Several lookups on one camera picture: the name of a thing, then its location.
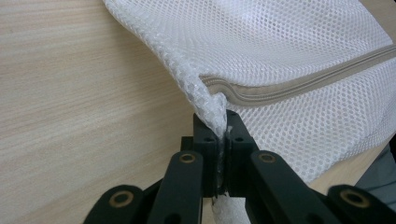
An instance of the zipper teeth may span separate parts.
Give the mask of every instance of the zipper teeth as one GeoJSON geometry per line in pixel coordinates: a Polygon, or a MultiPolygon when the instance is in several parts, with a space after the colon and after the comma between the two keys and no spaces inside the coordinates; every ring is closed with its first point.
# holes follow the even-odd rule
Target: zipper teeth
{"type": "Polygon", "coordinates": [[[341,76],[347,70],[357,68],[361,65],[365,65],[366,63],[374,61],[375,59],[380,58],[381,56],[390,54],[395,51],[396,51],[396,45],[392,45],[391,47],[387,47],[386,49],[383,49],[379,52],[376,52],[374,54],[371,54],[364,58],[361,58],[358,61],[346,63],[345,65],[343,65],[342,67],[340,67],[334,71],[320,74],[318,77],[314,77],[313,79],[308,80],[304,83],[299,83],[295,86],[291,86],[284,90],[273,91],[273,92],[264,93],[264,94],[253,95],[253,94],[244,94],[244,93],[237,92],[231,83],[227,82],[224,79],[218,78],[218,77],[204,77],[203,82],[208,88],[213,85],[221,85],[221,86],[227,88],[229,91],[231,91],[233,93],[234,97],[236,97],[237,99],[239,99],[241,101],[257,102],[257,103],[262,102],[263,104],[265,104],[266,101],[274,101],[277,98],[291,95],[294,92],[309,89],[309,87],[317,85],[320,82],[323,82],[329,78],[341,76]]]}

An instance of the tabletop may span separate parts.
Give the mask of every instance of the tabletop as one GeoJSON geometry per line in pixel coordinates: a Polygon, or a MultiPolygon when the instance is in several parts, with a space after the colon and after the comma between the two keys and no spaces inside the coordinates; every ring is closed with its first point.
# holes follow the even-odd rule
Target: tabletop
{"type": "MultiPolygon", "coordinates": [[[[396,40],[395,2],[362,2],[396,40]]],[[[100,0],[2,0],[0,68],[0,223],[82,223],[106,190],[162,178],[192,135],[175,81],[100,0]]],[[[380,150],[310,186],[354,184],[380,150]]]]}

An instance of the beige zipper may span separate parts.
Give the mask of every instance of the beige zipper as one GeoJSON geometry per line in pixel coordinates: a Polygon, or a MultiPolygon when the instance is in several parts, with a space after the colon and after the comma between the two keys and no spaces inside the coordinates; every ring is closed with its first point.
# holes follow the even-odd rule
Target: beige zipper
{"type": "Polygon", "coordinates": [[[330,85],[394,57],[396,57],[396,45],[390,45],[346,63],[271,86],[246,87],[211,76],[201,76],[201,80],[208,87],[210,93],[222,92],[232,104],[247,106],[270,105],[330,85]]]}

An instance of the folded fabric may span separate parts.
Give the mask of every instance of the folded fabric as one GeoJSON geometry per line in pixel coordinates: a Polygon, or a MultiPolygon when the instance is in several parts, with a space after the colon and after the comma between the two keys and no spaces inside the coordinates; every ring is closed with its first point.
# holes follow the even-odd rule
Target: folded fabric
{"type": "Polygon", "coordinates": [[[219,138],[234,110],[305,182],[396,130],[396,47],[358,0],[105,3],[219,138]]]}

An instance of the white mesh fabric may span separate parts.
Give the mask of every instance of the white mesh fabric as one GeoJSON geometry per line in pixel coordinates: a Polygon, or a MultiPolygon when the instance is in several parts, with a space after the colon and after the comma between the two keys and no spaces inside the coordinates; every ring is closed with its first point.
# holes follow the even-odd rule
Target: white mesh fabric
{"type": "MultiPolygon", "coordinates": [[[[227,104],[223,94],[210,95],[199,78],[268,86],[392,44],[358,0],[105,3],[156,53],[209,128],[222,137],[226,107],[238,112],[259,147],[284,157],[305,182],[335,162],[379,145],[396,130],[395,60],[259,107],[227,104]]],[[[217,209],[218,221],[226,214],[241,223],[245,217],[239,207],[233,214],[217,209]]]]}

